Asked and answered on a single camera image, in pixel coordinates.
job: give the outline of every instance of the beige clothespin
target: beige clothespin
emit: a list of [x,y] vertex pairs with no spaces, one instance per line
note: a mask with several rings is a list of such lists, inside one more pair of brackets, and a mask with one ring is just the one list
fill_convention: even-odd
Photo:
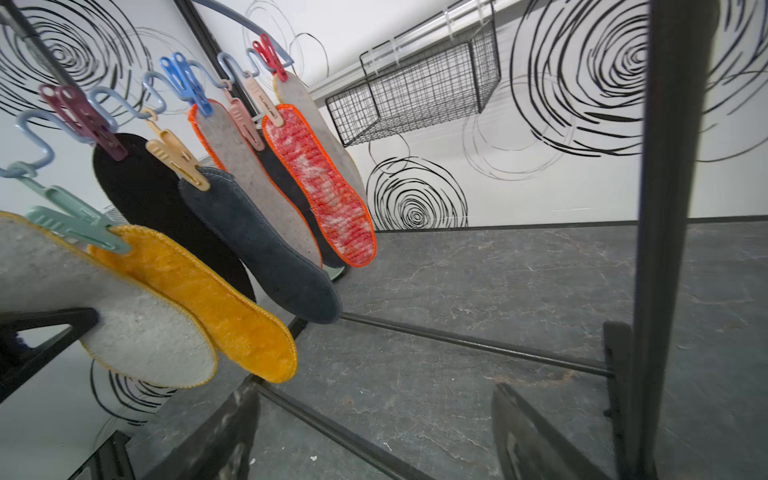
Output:
[[147,151],[163,162],[166,167],[176,172],[187,182],[193,184],[198,190],[209,190],[210,183],[202,173],[197,171],[200,162],[192,155],[192,152],[181,143],[181,140],[179,140],[179,137],[174,132],[157,126],[155,123],[157,121],[157,114],[154,110],[144,107],[141,111],[151,115],[150,118],[146,119],[146,122],[149,128],[160,138],[160,140],[149,140],[147,142]]

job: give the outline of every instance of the wire basket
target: wire basket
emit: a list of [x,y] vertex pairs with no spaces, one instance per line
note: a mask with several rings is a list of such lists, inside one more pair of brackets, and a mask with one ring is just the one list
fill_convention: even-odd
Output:
[[[451,6],[471,5],[463,1]],[[326,99],[345,147],[482,112],[502,73],[492,3],[469,26],[451,31],[449,11],[360,55],[366,77]],[[449,36],[399,58],[397,39],[442,21]],[[380,51],[387,47],[387,53]]]

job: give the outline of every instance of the metal pole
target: metal pole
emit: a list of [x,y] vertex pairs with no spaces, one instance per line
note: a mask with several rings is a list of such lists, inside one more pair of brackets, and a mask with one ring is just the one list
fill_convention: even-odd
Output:
[[395,330],[396,332],[422,336],[424,338],[438,340],[440,342],[453,343],[466,346],[471,349],[483,350],[492,353],[512,356],[518,359],[531,360],[532,362],[546,363],[547,365],[561,366],[566,369],[579,372],[592,373],[610,377],[613,372],[606,367],[604,362],[592,359],[582,359],[575,356],[560,355],[546,350],[534,349],[527,346],[511,345],[509,343],[495,342],[493,340],[479,339],[474,336],[458,335],[456,333],[443,332],[441,330],[428,329],[423,326],[408,325],[407,323],[392,322],[375,318],[373,316],[357,315],[356,313],[343,312],[341,318],[357,323],[365,323],[370,326]]
[[717,0],[653,0],[626,421],[631,475],[655,475],[664,392]]
[[385,452],[360,435],[356,435],[333,420],[320,415],[298,400],[283,392],[272,389],[266,383],[262,383],[262,380],[258,377],[251,376],[249,378],[253,381],[259,393],[267,397],[271,402],[274,402],[280,408],[285,409],[302,422],[354,453],[362,460],[365,460],[390,478],[395,480],[435,480],[413,465],[409,465],[394,455]]
[[12,0],[0,0],[0,18],[2,23],[13,28],[13,31],[27,45],[27,49],[34,55],[35,60],[51,73],[59,85],[69,85],[80,90],[77,82],[58,63],[48,47],[43,43],[40,35],[29,23],[21,10],[14,5]]

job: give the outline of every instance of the white wall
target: white wall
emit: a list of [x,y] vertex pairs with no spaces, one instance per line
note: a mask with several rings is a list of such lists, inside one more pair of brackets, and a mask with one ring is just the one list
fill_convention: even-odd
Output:
[[[723,15],[718,29],[713,64],[717,62],[719,66],[710,76],[711,89],[707,106],[708,109],[712,108],[712,111],[705,116],[703,122],[703,129],[707,131],[702,136],[700,159],[709,161],[728,157],[747,148],[754,149],[726,160],[697,163],[690,215],[718,217],[768,214],[768,192],[763,188],[768,180],[768,172],[763,166],[768,144],[759,144],[768,137],[765,113],[768,108],[768,89],[761,88],[767,74],[765,71],[760,72],[768,61],[768,50],[761,43],[765,41],[760,39],[760,19],[765,15],[765,0],[750,0],[743,4],[735,0],[721,1],[723,12],[726,12],[730,5],[732,15],[730,22],[727,22],[727,17]],[[333,73],[357,62],[361,52],[428,18],[445,4],[373,2],[363,8],[359,2],[226,0],[225,3],[248,14],[252,20],[281,41],[284,47],[291,43],[292,38],[297,38],[296,44],[301,45],[303,55],[297,51],[296,45],[291,48],[291,53],[296,58],[297,72],[309,85],[324,76],[325,58],[313,39],[305,35],[296,37],[300,32],[311,33],[326,46],[330,71]],[[543,51],[551,52],[552,58],[558,58],[558,55],[564,55],[566,58],[561,78],[573,88],[571,100],[576,104],[578,113],[588,117],[592,111],[613,112],[641,119],[645,60],[643,45],[647,40],[644,37],[645,32],[641,31],[640,38],[633,40],[634,43],[630,41],[628,46],[618,42],[617,45],[622,45],[623,50],[616,45],[601,50],[605,43],[601,44],[600,35],[603,32],[617,31],[619,38],[629,38],[626,36],[631,32],[629,28],[636,24],[625,25],[623,28],[626,31],[622,31],[617,25],[631,16],[642,16],[646,7],[641,0],[623,0],[618,3],[619,9],[602,18],[601,15],[614,4],[614,0],[598,2],[599,5],[592,15],[586,16],[581,24],[571,30],[562,24],[562,19],[567,15],[558,17],[557,13],[560,10],[565,13],[572,12],[583,2],[560,1],[553,2],[546,11],[544,8],[533,9],[519,31],[515,52],[513,85],[518,100],[522,99],[519,103],[525,115],[521,114],[513,101],[509,62],[515,34],[518,33],[521,17],[528,3],[520,2],[513,6],[517,18],[498,26],[502,84],[493,94],[485,111],[463,120],[405,133],[402,137],[389,137],[373,141],[370,145],[350,147],[349,152],[355,159],[363,179],[367,179],[374,167],[385,159],[394,157],[392,166],[397,167],[404,164],[399,159],[408,155],[419,157],[420,159],[414,161],[429,168],[432,168],[432,164],[437,165],[433,169],[435,171],[421,170],[415,174],[415,178],[421,177],[427,181],[435,179],[437,183],[441,183],[441,176],[452,176],[449,188],[455,192],[450,196],[460,197],[463,194],[467,207],[466,222],[459,225],[451,224],[450,219],[415,222],[424,227],[636,219],[640,181],[639,147],[618,150],[627,154],[621,156],[596,154],[595,151],[600,148],[621,149],[639,140],[616,140],[607,135],[589,134],[582,128],[597,129],[611,135],[624,135],[631,139],[641,135],[642,121],[600,121],[595,125],[592,123],[593,118],[585,120],[571,115],[568,119],[571,122],[570,127],[557,134],[553,134],[551,129],[548,132],[549,144],[568,144],[566,151],[570,152],[581,148],[579,142],[585,143],[591,149],[589,153],[594,154],[590,157],[554,149],[538,140],[531,133],[531,125],[526,121],[528,119],[540,131],[546,128],[543,120],[536,118],[534,102],[525,100],[528,88],[525,75],[528,73],[527,53],[534,44],[537,48],[543,46]],[[547,2],[535,2],[535,5],[539,6],[546,4]],[[745,12],[744,18],[750,17],[751,14],[750,22],[737,23],[737,12],[740,8]],[[243,65],[250,67],[245,61],[243,50],[255,36],[238,26],[233,28],[231,21],[205,8],[199,10],[222,47],[241,60]],[[535,32],[541,15],[545,15],[543,25],[562,27],[570,34],[568,45],[557,43],[551,37],[543,35],[542,31]],[[590,36],[589,27],[592,25],[598,25],[598,28]],[[602,61],[591,61],[588,58],[579,61],[579,48],[582,45],[587,45],[587,52],[591,48],[592,51],[606,55],[601,57]],[[621,58],[632,46],[637,47],[637,57],[632,65],[635,70],[629,75],[629,79],[614,81],[613,84],[604,81],[600,84],[589,78],[589,64],[597,65],[598,71],[608,75],[609,67],[616,66],[613,60]],[[758,53],[750,64],[747,59],[753,56],[753,51]],[[740,71],[757,73],[736,75]],[[559,90],[556,88],[557,77],[550,71],[546,81],[542,83],[544,89],[551,90],[547,100],[552,104],[555,102],[553,95]],[[627,98],[637,101],[619,108],[618,105]],[[744,106],[737,108],[747,99],[749,100]],[[536,106],[541,107],[541,102],[537,102]],[[589,105],[590,102],[603,106],[593,108],[593,105]],[[378,194],[369,190],[368,196],[369,203],[372,203]],[[430,206],[429,202],[422,200],[418,195],[405,195],[403,199],[405,198],[414,200],[417,204],[421,202],[421,207]],[[398,206],[395,204],[389,205],[386,210],[387,215],[409,215],[405,211],[398,212]],[[414,224],[407,221],[400,223]],[[386,227],[382,221],[377,222],[377,226]]]
[[[16,3],[20,7],[39,6],[57,9],[53,3],[42,0],[19,0]],[[65,0],[64,3],[73,5],[75,1]],[[210,65],[171,0],[119,2],[120,9],[110,2],[98,2],[98,4],[119,20],[119,25],[125,29],[125,38],[136,42],[133,30],[125,19],[119,16],[120,9],[125,13],[149,51],[152,65],[158,71],[161,71],[157,63],[158,58],[170,55],[174,51],[181,51],[187,58],[194,58],[204,65]],[[74,15],[69,16],[72,20],[71,25],[84,25],[83,19],[76,18]],[[118,84],[122,86],[127,84],[127,73],[130,71],[133,75],[131,91],[136,91],[136,87],[141,82],[138,78],[146,70],[143,68],[145,64],[142,63],[146,61],[145,56],[118,59],[115,55],[107,55],[109,50],[104,44],[94,41],[91,47],[94,53],[92,61],[98,63],[98,65],[91,64],[95,71],[105,66],[108,71],[111,71],[115,65],[122,64],[125,68],[124,78]],[[17,57],[2,39],[0,39],[0,51],[6,56],[5,63],[2,64],[3,68],[0,68],[0,81],[4,86],[9,86],[13,81],[9,77],[12,73],[8,73],[8,66],[19,65],[20,57]],[[17,75],[14,75],[14,78],[32,90],[37,88],[37,83],[40,81],[34,78],[19,80]],[[101,84],[108,84],[109,80],[108,75]],[[164,86],[157,89],[161,94],[166,91]],[[223,95],[210,85],[207,93],[214,99],[223,100]],[[40,108],[46,108],[45,104],[35,100],[33,94],[22,95],[29,101],[37,102]],[[169,109],[176,113],[162,115],[158,124],[173,130],[194,154],[205,155],[205,150],[187,121],[187,103],[171,95],[165,95],[164,98],[168,101]],[[108,105],[117,106],[117,102],[109,101]],[[14,121],[15,118],[10,114],[0,112],[0,139],[2,139],[5,153],[0,161],[2,167],[7,167],[13,161],[35,161],[40,155],[34,145],[14,126]],[[56,152],[54,162],[40,170],[37,180],[46,186],[60,185],[98,209],[107,206],[108,199],[101,191],[91,168],[92,148],[76,143],[58,130],[44,127],[33,127],[33,130]],[[143,121],[131,121],[123,126],[121,131],[139,134],[146,138],[153,137],[151,130]],[[29,207],[38,204],[51,207],[20,182],[0,178],[0,210],[24,214]],[[49,338],[50,335],[52,332],[48,328],[30,331],[24,337],[34,345]],[[13,480],[68,478],[115,429],[130,432],[135,428],[125,421],[116,421],[98,406],[91,394],[90,368],[91,357],[80,343],[75,343],[0,404],[0,478]],[[109,409],[122,412],[123,415],[132,419],[142,420],[151,417],[151,414],[127,411],[111,391],[107,371],[98,364],[95,366],[94,379],[99,398]]]

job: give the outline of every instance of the insole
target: insole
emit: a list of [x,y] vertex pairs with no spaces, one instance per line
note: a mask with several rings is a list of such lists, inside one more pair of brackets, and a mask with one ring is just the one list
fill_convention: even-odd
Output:
[[214,345],[190,312],[25,218],[0,212],[0,257],[0,311],[96,309],[80,341],[113,372],[178,388],[216,372]]
[[328,127],[301,79],[288,71],[286,74],[288,75],[287,81],[281,81],[277,75],[272,77],[277,99],[280,103],[293,105],[301,112],[304,120],[306,120],[317,140],[323,146],[323,150],[326,151],[333,164],[339,169],[341,176],[355,189],[355,192],[362,198],[363,203],[367,205],[366,185],[362,181],[352,156],[349,155],[349,152],[346,151]]
[[93,156],[96,178],[109,201],[128,222],[168,235],[256,301],[240,259],[181,200],[179,177],[147,151],[147,139],[133,134],[115,136],[128,150],[125,160],[114,161],[99,146]]
[[210,101],[214,113],[206,117],[194,105],[189,121],[216,165],[237,179],[246,195],[272,228],[298,253],[322,266],[320,251],[299,210],[285,198],[261,167],[250,145],[224,106]]
[[138,225],[111,231],[131,251],[118,255],[91,246],[91,255],[190,310],[214,345],[245,370],[273,383],[293,377],[296,345],[283,322],[162,233]]
[[362,198],[333,166],[301,113],[288,104],[277,108],[285,124],[275,127],[264,117],[264,138],[301,187],[323,236],[349,265],[371,263],[376,235]]
[[264,292],[310,322],[336,320],[341,302],[328,275],[277,234],[234,176],[209,167],[198,171],[208,179],[210,189],[203,192],[180,181],[181,197],[237,253]]
[[346,263],[344,263],[344,260],[339,258],[339,255],[333,247],[328,244],[328,240],[323,236],[320,225],[317,224],[315,214],[312,212],[312,206],[304,196],[304,192],[301,191],[301,187],[299,187],[299,184],[297,184],[293,177],[290,176],[290,173],[285,168],[285,165],[283,165],[283,162],[281,162],[275,155],[275,152],[272,151],[269,145],[266,145],[266,141],[264,144],[266,146],[264,150],[256,152],[259,162],[261,162],[261,166],[264,167],[266,174],[270,176],[270,179],[275,183],[275,186],[279,188],[280,191],[288,197],[288,200],[296,205],[296,208],[301,212],[304,220],[306,220],[306,224],[309,225],[310,230],[312,231],[313,237],[315,237],[317,246],[320,248],[320,255],[323,257],[323,263],[334,268],[345,266]]

